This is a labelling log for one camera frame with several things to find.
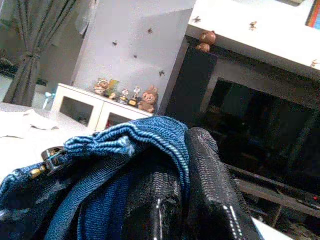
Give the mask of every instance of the teddy bear figurine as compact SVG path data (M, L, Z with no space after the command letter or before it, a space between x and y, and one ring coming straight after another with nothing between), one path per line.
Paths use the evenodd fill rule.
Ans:
M196 46L196 49L201 52L208 53L210 52L210 46L216 42L216 34L214 31L204 30L199 37L200 44Z
M99 95L104 95L105 91L109 88L110 81L105 78L99 78L97 84L94 85L94 92Z
M153 113L155 111L154 104L156 103L157 99L158 89L152 85L142 94L142 100L138 103L138 107L140 110Z

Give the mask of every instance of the gray curtain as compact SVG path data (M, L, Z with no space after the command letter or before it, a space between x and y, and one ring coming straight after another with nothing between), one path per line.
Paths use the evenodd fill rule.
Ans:
M71 17L76 0L16 0L19 31L25 53L4 103L32 106L40 72L40 57Z

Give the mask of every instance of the cabinet door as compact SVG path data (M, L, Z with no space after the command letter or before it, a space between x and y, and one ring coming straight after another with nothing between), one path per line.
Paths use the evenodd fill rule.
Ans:
M61 112L95 131L103 105L102 100L59 86L52 111Z
M149 116L143 115L139 112L105 102L103 104L102 112L96 130L103 131L109 127L117 124L127 123L131 120L144 119Z

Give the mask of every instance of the brown bear toy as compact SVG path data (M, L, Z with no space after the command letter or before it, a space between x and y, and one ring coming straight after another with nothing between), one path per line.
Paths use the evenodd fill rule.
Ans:
M213 45L216 42L216 34L214 31L204 30L199 37L199 41L201 44L199 44L196 49L208 53L210 52L210 45Z
M138 103L139 109L153 113L154 104L158 99L158 89L155 86L149 87L147 91L142 94L142 101Z

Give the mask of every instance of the blue denim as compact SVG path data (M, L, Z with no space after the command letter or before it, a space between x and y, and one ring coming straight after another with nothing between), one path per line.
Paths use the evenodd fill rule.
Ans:
M189 199L187 127L169 117L131 121L74 137L64 145L62 171L36 179L18 169L0 186L0 239L121 239L133 172L113 178L135 156L155 146L176 165L184 202Z

